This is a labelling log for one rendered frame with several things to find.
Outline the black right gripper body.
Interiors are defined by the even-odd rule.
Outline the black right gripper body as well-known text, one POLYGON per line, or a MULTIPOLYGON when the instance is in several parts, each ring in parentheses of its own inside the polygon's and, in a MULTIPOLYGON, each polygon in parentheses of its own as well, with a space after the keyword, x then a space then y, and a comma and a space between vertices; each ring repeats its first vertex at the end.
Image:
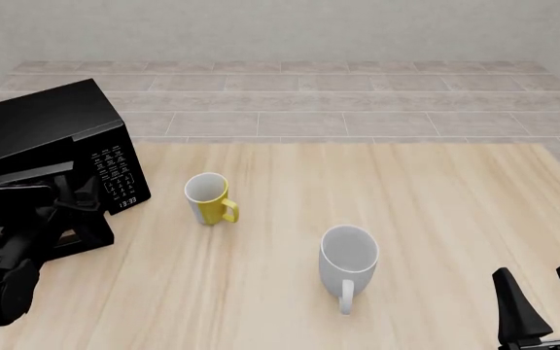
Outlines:
POLYGON ((498 350, 560 350, 560 338, 542 340, 543 334, 499 333, 498 350))

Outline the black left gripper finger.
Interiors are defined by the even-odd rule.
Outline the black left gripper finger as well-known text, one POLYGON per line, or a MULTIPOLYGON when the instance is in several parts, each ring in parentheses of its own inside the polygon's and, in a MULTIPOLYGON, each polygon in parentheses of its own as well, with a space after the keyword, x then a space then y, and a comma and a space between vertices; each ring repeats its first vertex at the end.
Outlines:
POLYGON ((90 177, 76 190, 76 205, 85 211, 100 209, 100 182, 96 177, 90 177))
POLYGON ((57 187, 59 189, 58 201, 65 204, 74 204, 75 196, 67 183, 65 175, 57 176, 57 187))

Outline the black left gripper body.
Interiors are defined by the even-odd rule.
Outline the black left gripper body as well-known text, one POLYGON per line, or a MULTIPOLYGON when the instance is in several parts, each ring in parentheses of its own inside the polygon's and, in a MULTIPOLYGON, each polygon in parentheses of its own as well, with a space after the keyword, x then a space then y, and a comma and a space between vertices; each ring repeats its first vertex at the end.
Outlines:
POLYGON ((52 204, 53 213, 50 216, 51 222, 79 222, 88 221, 89 218, 103 218, 104 211, 97 200, 55 200, 52 204))

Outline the black microwave oven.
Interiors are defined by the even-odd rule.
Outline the black microwave oven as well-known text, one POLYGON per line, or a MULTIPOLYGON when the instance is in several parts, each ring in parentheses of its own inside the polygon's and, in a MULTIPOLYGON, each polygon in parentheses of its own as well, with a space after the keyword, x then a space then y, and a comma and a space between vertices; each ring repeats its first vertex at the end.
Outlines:
POLYGON ((75 188, 96 177, 105 219, 151 197, 123 119, 92 79, 0 101, 0 186, 57 175, 75 188))

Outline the yellow and white mug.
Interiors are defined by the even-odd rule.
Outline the yellow and white mug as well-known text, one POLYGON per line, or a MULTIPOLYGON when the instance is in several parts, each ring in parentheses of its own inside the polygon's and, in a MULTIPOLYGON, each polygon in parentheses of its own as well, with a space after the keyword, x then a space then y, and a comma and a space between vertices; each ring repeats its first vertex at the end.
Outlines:
POLYGON ((200 224, 235 224, 239 220, 239 207, 228 198, 228 189, 228 180, 221 174, 205 172, 190 178, 184 194, 200 224))

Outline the pale grey mug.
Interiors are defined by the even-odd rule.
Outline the pale grey mug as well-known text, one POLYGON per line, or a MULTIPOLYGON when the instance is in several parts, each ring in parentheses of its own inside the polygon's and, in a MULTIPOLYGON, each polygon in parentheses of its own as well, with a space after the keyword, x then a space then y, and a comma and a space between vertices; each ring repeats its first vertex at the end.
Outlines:
POLYGON ((319 245, 319 276, 326 290, 337 297, 341 314, 349 315, 353 299, 370 282, 379 259, 374 238, 360 227, 328 229, 319 245))

